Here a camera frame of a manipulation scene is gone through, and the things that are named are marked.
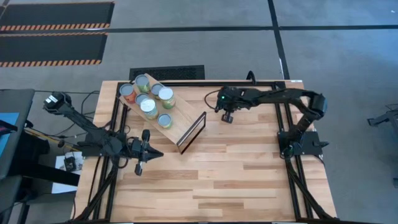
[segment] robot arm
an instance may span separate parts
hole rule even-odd
[[[133,142],[128,144],[124,133],[115,133],[104,128],[95,126],[86,119],[81,113],[77,112],[72,106],[69,95],[62,92],[53,92],[45,101],[44,109],[51,114],[64,115],[79,127],[84,129],[88,135],[89,142],[80,142],[86,148],[93,149],[95,155],[109,155],[111,157],[124,157],[127,159],[138,159],[136,174],[142,174],[142,163],[151,159],[162,157],[163,153],[149,145],[150,132],[142,132],[142,140],[133,138]]]
[[[308,107],[304,105],[300,97],[310,98]],[[303,116],[300,121],[289,130],[287,139],[290,142],[301,140],[304,132],[315,121],[326,113],[327,102],[322,94],[313,91],[288,88],[283,90],[259,91],[254,88],[235,88],[224,86],[218,92],[216,113],[225,110],[221,120],[227,123],[233,122],[231,113],[241,108],[250,109],[263,103],[290,103],[295,105]]]

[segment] blue object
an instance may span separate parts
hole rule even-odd
[[[19,116],[19,113],[0,113],[0,120],[3,120],[9,124],[15,125],[15,123],[17,122],[18,116]],[[6,147],[9,136],[10,136],[10,134],[5,134],[3,136],[0,136],[0,156],[1,156],[4,148]]]

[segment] wooden tray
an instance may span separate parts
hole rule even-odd
[[[152,78],[150,75],[145,74],[149,79],[150,86],[159,83],[156,79]],[[134,83],[134,91],[137,94],[140,94],[137,85]],[[159,110],[159,114],[167,113],[172,117],[172,127],[170,129],[165,129],[157,124],[157,119],[147,119],[144,112],[140,109],[137,104],[128,103],[123,96],[120,96],[119,99],[126,106],[131,108],[134,112],[136,112],[139,116],[141,116],[144,120],[150,123],[153,127],[155,127],[158,131],[160,131],[164,136],[170,139],[174,144],[180,146],[186,140],[186,138],[193,132],[193,130],[202,122],[204,118],[204,125],[206,120],[206,113],[204,111],[199,112],[197,109],[192,107],[189,103],[183,100],[181,97],[174,93],[175,106],[167,110],[163,108],[162,102],[160,100],[156,100],[155,96],[152,93],[148,93],[148,95],[155,100],[156,107]]]

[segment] orange label can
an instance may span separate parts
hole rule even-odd
[[[122,95],[128,103],[136,102],[137,93],[134,91],[134,87],[132,86],[132,84],[124,84],[120,87],[119,92],[120,95]]]

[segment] orange striped tape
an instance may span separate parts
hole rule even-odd
[[[43,62],[0,62],[0,67],[38,67],[38,66],[66,66],[66,65],[99,65],[102,60],[59,60]]]
[[[7,30],[53,30],[53,29],[100,29],[108,28],[108,23],[96,24],[52,24],[52,25],[14,25],[0,26],[0,31]]]
[[[0,34],[0,37],[43,37],[64,35],[108,35],[107,32],[79,32],[79,33],[54,33],[54,34]]]
[[[56,2],[56,3],[52,3],[52,2],[50,2],[50,3],[29,3],[29,4],[26,4],[26,3],[15,3],[15,4],[12,4],[12,5],[31,5],[31,4],[33,4],[33,5],[38,5],[38,4],[93,4],[93,3],[96,3],[96,4],[104,4],[104,3],[113,3],[114,4],[114,1],[108,1],[108,2]]]

